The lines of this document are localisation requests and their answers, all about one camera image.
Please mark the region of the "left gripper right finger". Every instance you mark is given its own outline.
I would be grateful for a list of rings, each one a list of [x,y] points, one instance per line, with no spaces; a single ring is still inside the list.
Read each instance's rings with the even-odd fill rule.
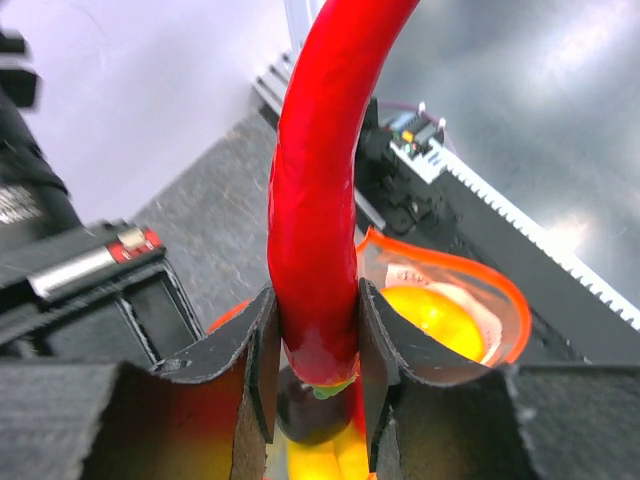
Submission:
[[[635,479],[639,369],[489,368],[409,324],[359,283],[370,468],[381,479]]]

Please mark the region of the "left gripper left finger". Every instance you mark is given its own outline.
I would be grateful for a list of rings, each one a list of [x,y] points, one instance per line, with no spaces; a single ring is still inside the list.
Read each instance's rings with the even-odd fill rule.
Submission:
[[[208,337],[144,370],[5,361],[5,479],[259,479],[276,416],[271,288]]]

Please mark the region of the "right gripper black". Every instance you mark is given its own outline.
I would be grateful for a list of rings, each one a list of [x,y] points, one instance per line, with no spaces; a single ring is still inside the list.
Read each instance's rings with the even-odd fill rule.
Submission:
[[[1,356],[154,365],[202,339],[167,248],[148,227],[102,223],[53,235],[1,228]]]

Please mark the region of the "orange toy orange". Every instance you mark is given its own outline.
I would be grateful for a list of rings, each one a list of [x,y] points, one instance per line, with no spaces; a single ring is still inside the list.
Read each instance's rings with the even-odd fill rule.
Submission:
[[[450,350],[480,363],[484,337],[472,315],[442,293],[418,286],[392,286],[380,293],[408,322]]]

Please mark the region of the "clear zip top bag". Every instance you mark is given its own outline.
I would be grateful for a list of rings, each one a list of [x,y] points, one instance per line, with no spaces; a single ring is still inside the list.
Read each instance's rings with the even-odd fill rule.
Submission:
[[[282,341],[299,377],[322,387],[355,376],[362,361],[357,290],[363,281],[380,306],[383,331],[395,348],[421,348],[431,369],[491,368],[519,358],[531,332],[524,294],[506,276],[468,258],[411,245],[368,229],[355,242],[343,227],[272,225],[269,274],[281,309]],[[442,293],[470,313],[484,337],[480,363],[450,350],[398,314],[380,291],[418,286]]]

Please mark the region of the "dark purple toy plum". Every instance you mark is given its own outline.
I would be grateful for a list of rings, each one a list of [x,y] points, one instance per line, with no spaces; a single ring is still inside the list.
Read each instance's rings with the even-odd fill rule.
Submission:
[[[278,376],[276,413],[277,424],[288,439],[303,445],[319,445],[348,426],[349,392],[318,399],[313,388],[287,366]]]

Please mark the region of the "red toy chili pepper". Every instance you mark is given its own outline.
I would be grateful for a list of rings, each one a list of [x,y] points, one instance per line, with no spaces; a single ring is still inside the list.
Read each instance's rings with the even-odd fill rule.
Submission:
[[[354,156],[412,1],[329,1],[291,77],[269,182],[267,259],[289,362],[335,389],[356,374]]]

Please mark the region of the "yellow toy banana bunch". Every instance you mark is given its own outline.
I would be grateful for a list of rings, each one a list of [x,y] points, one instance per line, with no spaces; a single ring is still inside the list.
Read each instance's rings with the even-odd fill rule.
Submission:
[[[292,480],[369,480],[364,433],[356,422],[318,445],[287,441],[287,472]]]

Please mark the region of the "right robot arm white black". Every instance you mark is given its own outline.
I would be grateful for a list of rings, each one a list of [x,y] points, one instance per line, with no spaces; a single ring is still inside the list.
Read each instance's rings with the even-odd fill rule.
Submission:
[[[79,219],[22,111],[38,75],[1,38],[1,353],[125,359],[151,367],[203,336],[158,234]]]

